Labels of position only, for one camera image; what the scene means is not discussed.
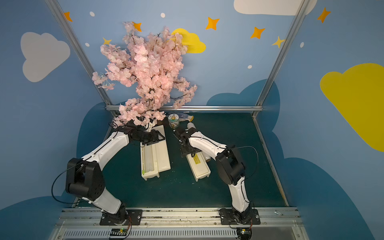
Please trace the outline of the dispenser lid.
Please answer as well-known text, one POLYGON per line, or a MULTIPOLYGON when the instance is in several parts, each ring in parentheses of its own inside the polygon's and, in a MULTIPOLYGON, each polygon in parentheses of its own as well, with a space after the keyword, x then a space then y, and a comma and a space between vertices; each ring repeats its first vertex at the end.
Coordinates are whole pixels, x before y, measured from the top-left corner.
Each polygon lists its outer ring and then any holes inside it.
POLYGON ((164 139, 156 144, 150 145, 151 153, 150 157, 152 159, 154 169, 159 173, 168 171, 171 169, 171 163, 168 153, 167 141, 165 128, 163 125, 154 127, 155 130, 159 131, 164 139))

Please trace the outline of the white wrap dispenser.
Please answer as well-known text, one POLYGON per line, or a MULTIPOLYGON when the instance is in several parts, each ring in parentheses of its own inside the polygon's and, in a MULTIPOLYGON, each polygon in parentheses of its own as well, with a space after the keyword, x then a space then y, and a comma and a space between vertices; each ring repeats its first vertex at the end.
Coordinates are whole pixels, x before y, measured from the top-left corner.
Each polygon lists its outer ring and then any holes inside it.
POLYGON ((199 152, 196 154, 188 154, 186 157, 196 182, 210 176, 211 170, 207 164, 207 155, 199 152))

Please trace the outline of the dispenser base tray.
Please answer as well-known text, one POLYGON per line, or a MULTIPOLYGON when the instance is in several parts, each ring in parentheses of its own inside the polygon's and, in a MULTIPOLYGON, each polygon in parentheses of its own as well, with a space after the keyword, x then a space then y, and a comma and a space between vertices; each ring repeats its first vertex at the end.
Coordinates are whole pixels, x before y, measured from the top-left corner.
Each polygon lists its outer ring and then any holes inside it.
POLYGON ((140 145, 141 153, 141 176, 147 181, 148 179, 160 177, 157 151, 154 145, 140 145))

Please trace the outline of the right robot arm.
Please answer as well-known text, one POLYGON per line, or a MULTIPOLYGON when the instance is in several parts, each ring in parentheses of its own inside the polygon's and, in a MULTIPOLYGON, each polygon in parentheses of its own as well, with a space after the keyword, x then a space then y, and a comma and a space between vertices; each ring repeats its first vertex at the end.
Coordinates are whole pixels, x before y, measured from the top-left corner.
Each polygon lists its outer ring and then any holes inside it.
POLYGON ((254 210, 248 199, 245 180, 246 166, 237 147, 220 144, 198 131, 194 125, 177 128, 174 135, 181 146, 182 156, 205 153, 216 162, 221 180, 229 186, 232 197, 232 218, 236 223, 249 224, 254 210))

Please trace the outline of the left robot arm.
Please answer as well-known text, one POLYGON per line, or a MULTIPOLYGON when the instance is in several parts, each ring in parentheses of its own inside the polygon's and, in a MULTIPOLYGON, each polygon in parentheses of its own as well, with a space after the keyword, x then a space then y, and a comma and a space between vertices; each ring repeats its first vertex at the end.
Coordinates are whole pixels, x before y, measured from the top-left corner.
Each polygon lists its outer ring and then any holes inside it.
POLYGON ((170 170, 164 126, 150 125, 141 129, 135 125, 119 126, 97 148, 80 159, 67 164, 65 189, 102 212, 101 226, 133 225, 126 205, 106 188, 103 169, 110 160, 132 142, 140 144, 141 171, 144 180, 159 177, 170 170))

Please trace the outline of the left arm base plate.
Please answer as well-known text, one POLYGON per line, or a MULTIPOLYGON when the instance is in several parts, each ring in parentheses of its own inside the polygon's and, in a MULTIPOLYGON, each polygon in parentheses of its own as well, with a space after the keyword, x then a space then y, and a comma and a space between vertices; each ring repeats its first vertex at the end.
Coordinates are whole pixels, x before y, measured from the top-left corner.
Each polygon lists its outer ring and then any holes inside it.
POLYGON ((116 214, 102 212, 100 226, 139 226, 141 223, 143 210, 125 209, 116 214))

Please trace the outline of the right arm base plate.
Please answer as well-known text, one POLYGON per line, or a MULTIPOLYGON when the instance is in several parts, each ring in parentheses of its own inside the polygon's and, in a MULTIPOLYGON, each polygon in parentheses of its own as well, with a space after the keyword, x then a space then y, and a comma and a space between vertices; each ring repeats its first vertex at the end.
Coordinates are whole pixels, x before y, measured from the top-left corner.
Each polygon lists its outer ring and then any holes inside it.
POLYGON ((249 208, 240 213, 235 209, 219 209, 219 216, 222 225, 260 225, 259 212, 249 208))

